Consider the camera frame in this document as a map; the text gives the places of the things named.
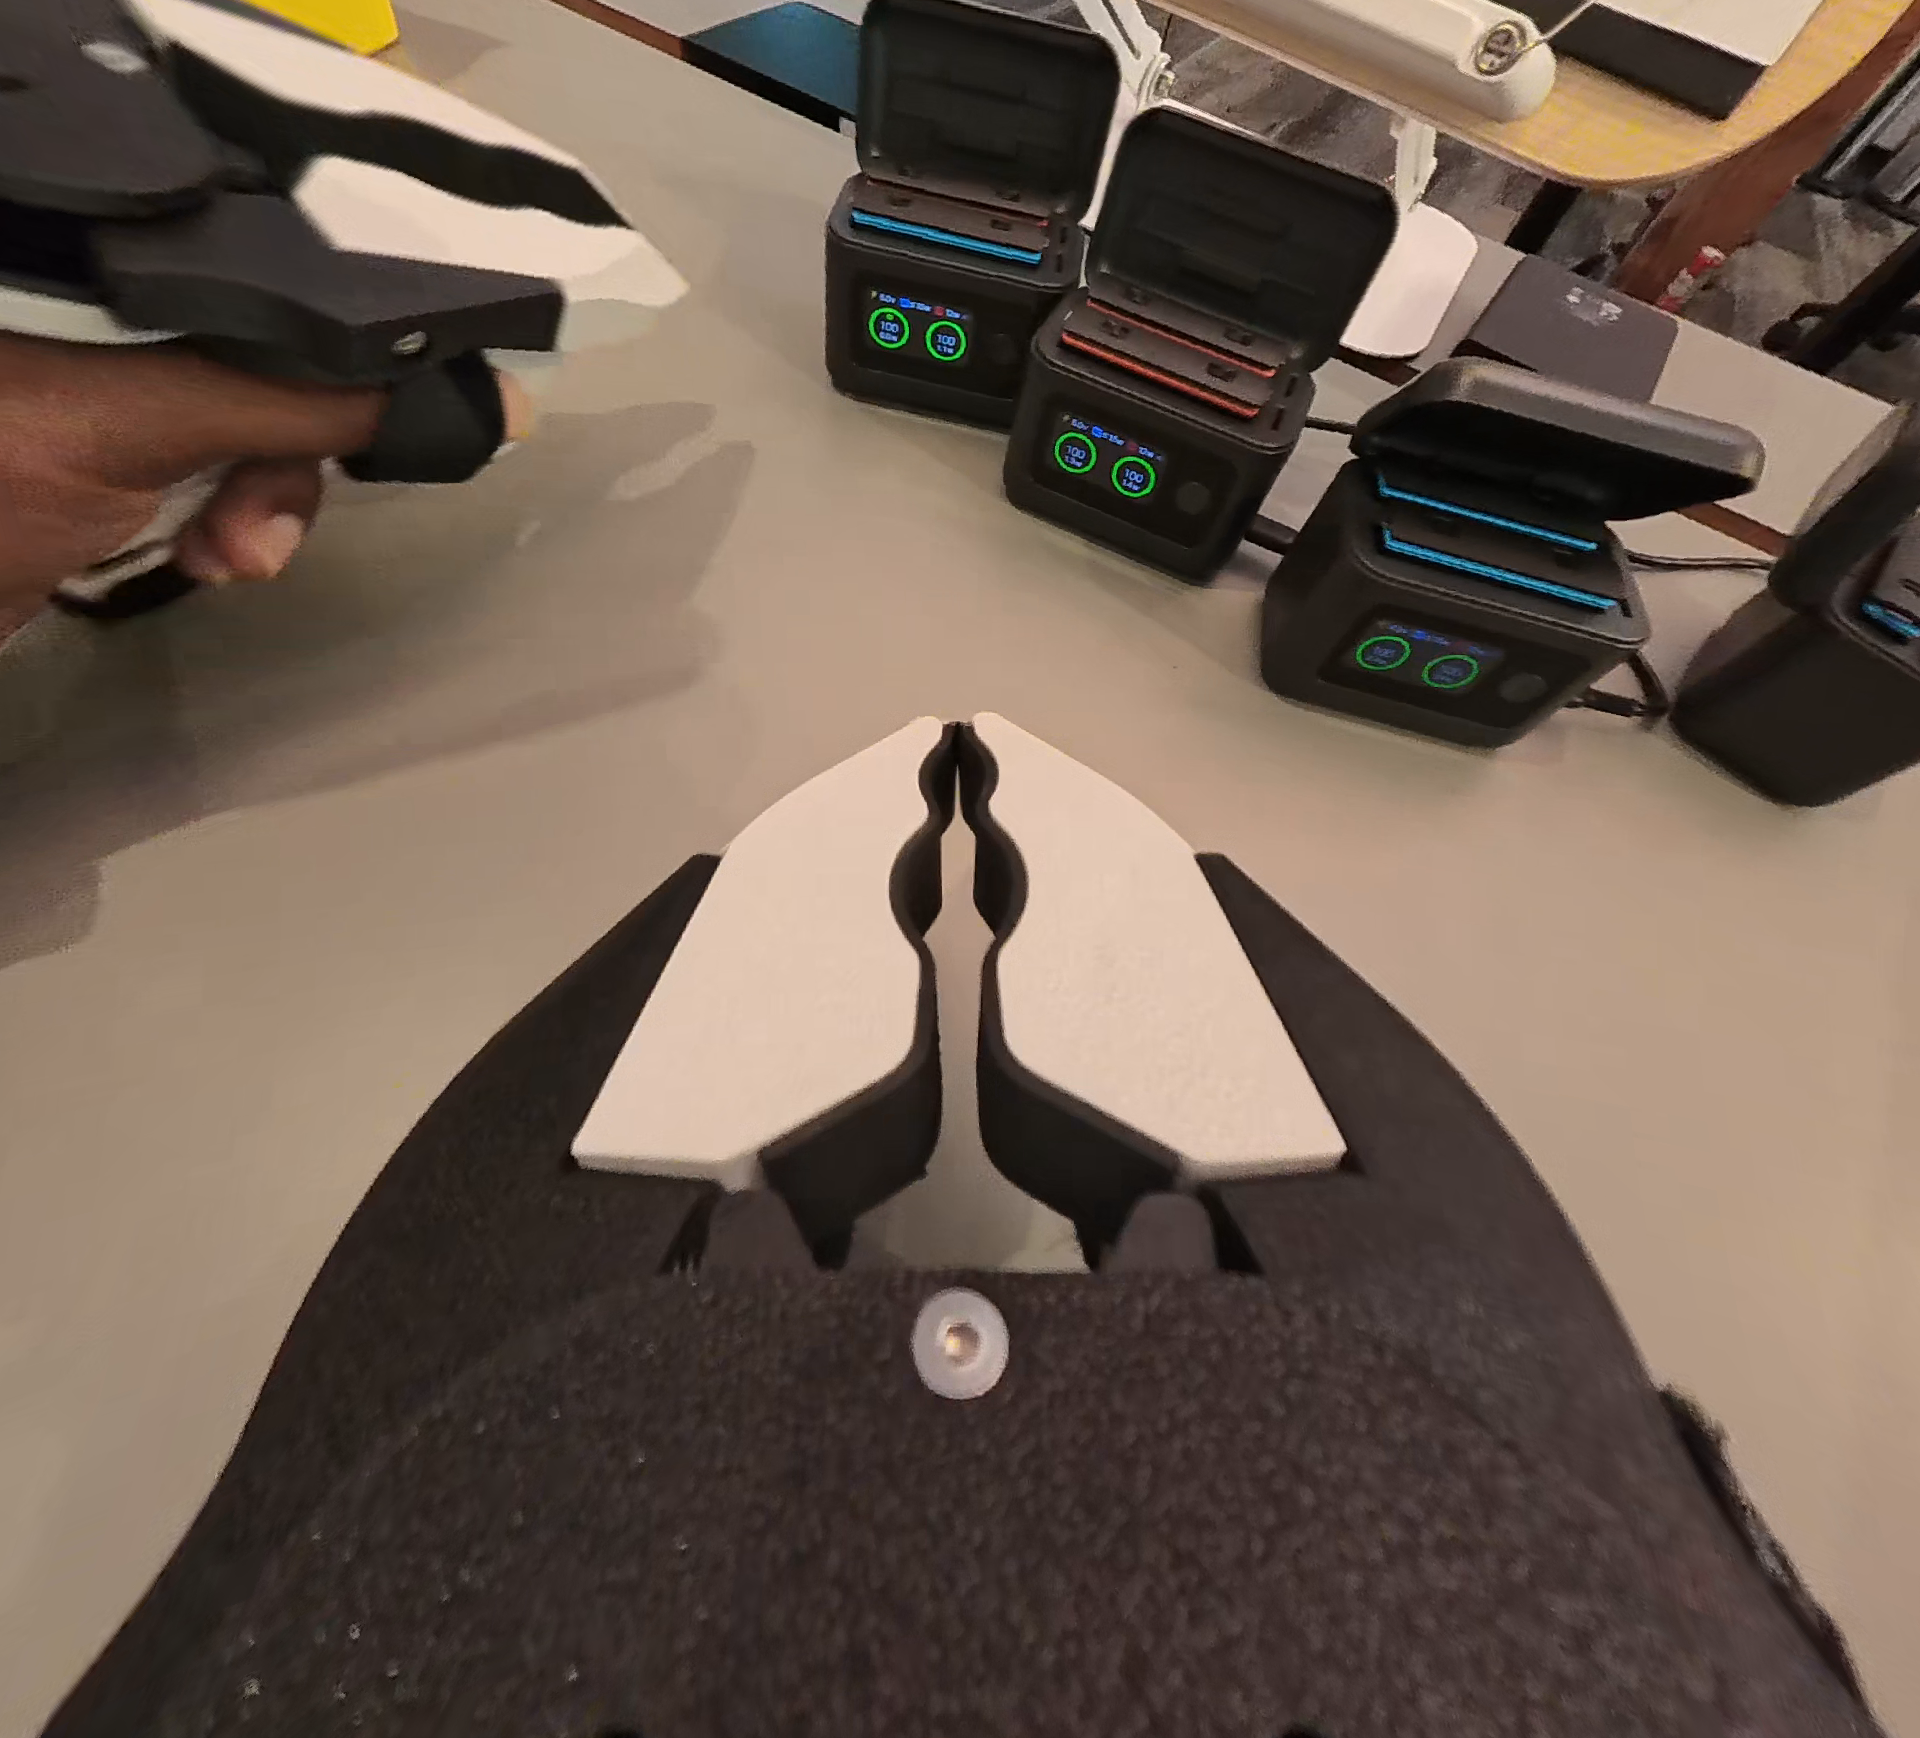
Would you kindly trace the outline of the black charging hub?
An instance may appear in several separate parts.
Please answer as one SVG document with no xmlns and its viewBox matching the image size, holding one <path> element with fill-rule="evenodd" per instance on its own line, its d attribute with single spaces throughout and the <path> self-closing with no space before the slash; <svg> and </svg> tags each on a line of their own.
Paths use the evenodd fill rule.
<svg viewBox="0 0 1920 1738">
<path fill-rule="evenodd" d="M 1487 358 L 1625 402 L 1650 402 L 1678 317 L 1575 272 L 1523 255 L 1454 355 Z"/>
</svg>

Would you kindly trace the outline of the black battery charger case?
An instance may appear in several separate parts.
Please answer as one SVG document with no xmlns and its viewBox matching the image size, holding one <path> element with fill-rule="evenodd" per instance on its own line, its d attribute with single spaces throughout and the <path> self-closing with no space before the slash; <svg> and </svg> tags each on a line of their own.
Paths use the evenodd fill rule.
<svg viewBox="0 0 1920 1738">
<path fill-rule="evenodd" d="M 1918 762 L 1918 415 L 1815 492 L 1764 585 L 1700 646 L 1671 737 L 1748 791 L 1826 807 Z"/>
<path fill-rule="evenodd" d="M 1367 470 L 1387 460 L 1504 486 L 1593 517 L 1617 541 L 1588 558 L 1461 541 L 1393 521 Z M 1282 553 L 1263 592 L 1260 674 L 1283 699 L 1415 737 L 1504 748 L 1627 665 L 1652 627 L 1617 527 L 1730 502 L 1764 477 L 1758 434 L 1623 402 L 1483 358 L 1446 358 L 1371 407 L 1350 457 Z M 1497 562 L 1613 582 L 1617 615 L 1384 558 L 1376 527 Z"/>
<path fill-rule="evenodd" d="M 1005 498 L 1048 524 L 1185 582 L 1235 553 L 1293 452 L 1332 358 L 1398 232 L 1380 184 L 1164 103 L 1117 139 L 1081 286 L 1036 334 L 1005 443 Z M 1068 358 L 1065 329 L 1135 337 L 1085 305 L 1117 277 L 1310 343 L 1291 409 L 1235 423 Z"/>
<path fill-rule="evenodd" d="M 846 399 L 1007 430 L 1029 348 L 1084 279 L 1085 216 L 1117 101 L 1095 34 L 963 0 L 871 0 L 857 170 L 825 233 L 825 360 Z M 1051 223 L 1045 264 L 973 260 L 848 226 L 899 185 Z"/>
</svg>

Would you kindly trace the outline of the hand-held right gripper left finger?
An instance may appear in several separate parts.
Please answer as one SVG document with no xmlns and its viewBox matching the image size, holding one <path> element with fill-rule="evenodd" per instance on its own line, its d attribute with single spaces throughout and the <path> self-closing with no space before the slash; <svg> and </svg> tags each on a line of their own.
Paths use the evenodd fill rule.
<svg viewBox="0 0 1920 1738">
<path fill-rule="evenodd" d="M 725 847 L 572 1139 L 578 1167 L 761 1188 L 779 1150 L 909 1069 L 938 1013 L 950 750 L 918 717 Z"/>
</svg>

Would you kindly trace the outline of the dark flat mat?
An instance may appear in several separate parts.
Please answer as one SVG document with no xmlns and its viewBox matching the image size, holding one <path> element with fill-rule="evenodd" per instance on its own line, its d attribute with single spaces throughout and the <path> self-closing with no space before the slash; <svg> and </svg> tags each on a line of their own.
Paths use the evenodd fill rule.
<svg viewBox="0 0 1920 1738">
<path fill-rule="evenodd" d="M 828 130 L 858 103 L 861 26 L 808 1 L 780 1 L 680 34 L 685 64 Z"/>
</svg>

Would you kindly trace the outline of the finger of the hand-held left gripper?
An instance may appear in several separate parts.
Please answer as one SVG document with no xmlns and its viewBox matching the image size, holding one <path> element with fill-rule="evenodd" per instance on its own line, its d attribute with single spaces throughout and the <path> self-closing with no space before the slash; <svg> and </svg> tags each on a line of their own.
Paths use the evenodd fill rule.
<svg viewBox="0 0 1920 1738">
<path fill-rule="evenodd" d="M 686 279 L 618 214 L 489 203 L 394 165 L 222 153 L 205 203 L 99 220 L 91 351 L 187 346 L 269 376 L 394 382 L 467 355 L 535 369 L 644 332 Z"/>
<path fill-rule="evenodd" d="M 627 228 L 578 160 L 431 82 L 205 0 L 121 0 L 179 96 L 324 229 L 543 216 Z"/>
</svg>

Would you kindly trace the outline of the person's left hand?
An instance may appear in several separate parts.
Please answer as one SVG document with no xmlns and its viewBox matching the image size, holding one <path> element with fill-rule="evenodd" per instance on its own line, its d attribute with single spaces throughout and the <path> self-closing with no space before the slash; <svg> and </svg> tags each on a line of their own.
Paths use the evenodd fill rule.
<svg viewBox="0 0 1920 1738">
<path fill-rule="evenodd" d="M 323 462 L 361 451 L 381 391 L 292 384 L 180 348 L 3 337 L 3 636 L 66 580 L 129 548 L 176 486 L 222 482 L 180 534 L 200 582 L 260 582 L 291 562 Z"/>
</svg>

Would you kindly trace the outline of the white base mat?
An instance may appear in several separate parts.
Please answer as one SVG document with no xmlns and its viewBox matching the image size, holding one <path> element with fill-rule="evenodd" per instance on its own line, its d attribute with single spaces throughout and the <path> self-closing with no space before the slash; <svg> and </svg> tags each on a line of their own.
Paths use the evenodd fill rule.
<svg viewBox="0 0 1920 1738">
<path fill-rule="evenodd" d="M 1336 351 L 1345 358 L 1414 360 L 1433 341 L 1479 249 L 1470 226 L 1425 199 L 1398 232 Z"/>
</svg>

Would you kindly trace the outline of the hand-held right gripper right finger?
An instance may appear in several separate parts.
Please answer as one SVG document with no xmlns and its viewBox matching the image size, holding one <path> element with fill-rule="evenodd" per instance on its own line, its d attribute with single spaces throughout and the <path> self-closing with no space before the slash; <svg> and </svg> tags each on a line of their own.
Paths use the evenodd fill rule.
<svg viewBox="0 0 1920 1738">
<path fill-rule="evenodd" d="M 998 1025 L 1019 1072 L 1180 1180 L 1333 1169 L 1348 1147 L 1197 852 L 1116 780 L 996 713 L 986 828 L 1014 860 Z"/>
</svg>

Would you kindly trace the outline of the black battery blue stripe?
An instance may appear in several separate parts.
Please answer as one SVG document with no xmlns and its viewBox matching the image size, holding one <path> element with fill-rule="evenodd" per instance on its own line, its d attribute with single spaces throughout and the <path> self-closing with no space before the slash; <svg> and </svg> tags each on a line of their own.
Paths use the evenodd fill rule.
<svg viewBox="0 0 1920 1738">
<path fill-rule="evenodd" d="M 852 190 L 846 222 L 861 232 L 986 261 L 1040 266 L 1054 249 L 1054 229 L 1045 220 L 899 185 Z"/>
<path fill-rule="evenodd" d="M 1499 589 L 1504 592 L 1522 595 L 1528 599 L 1546 599 L 1556 605 L 1572 606 L 1588 616 L 1617 615 L 1625 610 L 1625 599 L 1613 586 L 1613 582 L 1606 582 L 1595 589 L 1581 578 L 1572 576 L 1570 570 L 1563 570 L 1562 566 L 1556 566 L 1553 570 L 1536 569 L 1531 565 L 1513 566 L 1472 554 L 1467 551 L 1433 546 L 1404 536 L 1387 524 L 1376 527 L 1376 541 L 1384 558 L 1392 558 L 1409 566 L 1428 566 L 1429 570 L 1440 570 L 1443 574 L 1470 580 L 1477 586 Z"/>
<path fill-rule="evenodd" d="M 1528 502 L 1504 486 L 1387 460 L 1369 460 L 1363 468 L 1393 521 L 1420 521 L 1433 532 L 1481 546 L 1506 544 L 1566 560 L 1617 546 L 1615 534 L 1598 518 Z"/>
</svg>

